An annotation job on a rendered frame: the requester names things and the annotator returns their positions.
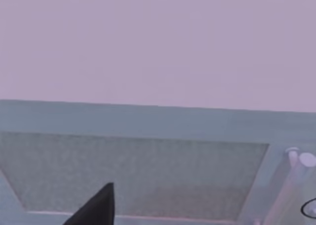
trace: gray frame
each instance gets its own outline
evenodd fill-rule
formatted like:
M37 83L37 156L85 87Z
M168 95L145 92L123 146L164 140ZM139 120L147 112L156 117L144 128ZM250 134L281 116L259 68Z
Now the gray frame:
M315 129L316 113L0 100L2 132L267 143L269 150L239 218L249 224L251 221L246 219L249 214L262 210L256 201L261 199L260 191L270 184L284 159L285 149L296 146L304 151L312 150L316 145ZM0 225L58 225L69 216L26 212L3 174L0 188ZM234 224L120 216L116 223Z

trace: black triangular object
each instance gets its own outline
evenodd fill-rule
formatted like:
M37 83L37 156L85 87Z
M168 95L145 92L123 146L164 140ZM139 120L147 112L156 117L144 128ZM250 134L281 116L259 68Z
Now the black triangular object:
M63 225L113 225L115 217L114 184L106 184Z

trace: pink wall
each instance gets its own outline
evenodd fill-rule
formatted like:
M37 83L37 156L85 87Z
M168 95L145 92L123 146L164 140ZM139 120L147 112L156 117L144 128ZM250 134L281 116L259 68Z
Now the pink wall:
M316 112L316 0L0 0L0 99Z

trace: wall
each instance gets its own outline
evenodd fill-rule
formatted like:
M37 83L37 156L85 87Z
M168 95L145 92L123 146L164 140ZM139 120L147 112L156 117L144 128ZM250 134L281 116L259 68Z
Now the wall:
M315 0L0 0L0 99L316 112Z

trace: black wire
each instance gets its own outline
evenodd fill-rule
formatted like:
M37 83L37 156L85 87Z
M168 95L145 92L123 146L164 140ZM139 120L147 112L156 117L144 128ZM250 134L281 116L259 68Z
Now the black wire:
M310 218L310 219L316 219L316 217L313 217L313 216L308 215L307 213L305 213L304 210L305 210L305 207L306 207L309 203L311 203L311 202L313 202L313 201L316 201L316 198L307 201L307 202L304 203L304 204L302 205L302 207L301 207L301 214L303 214L305 217Z

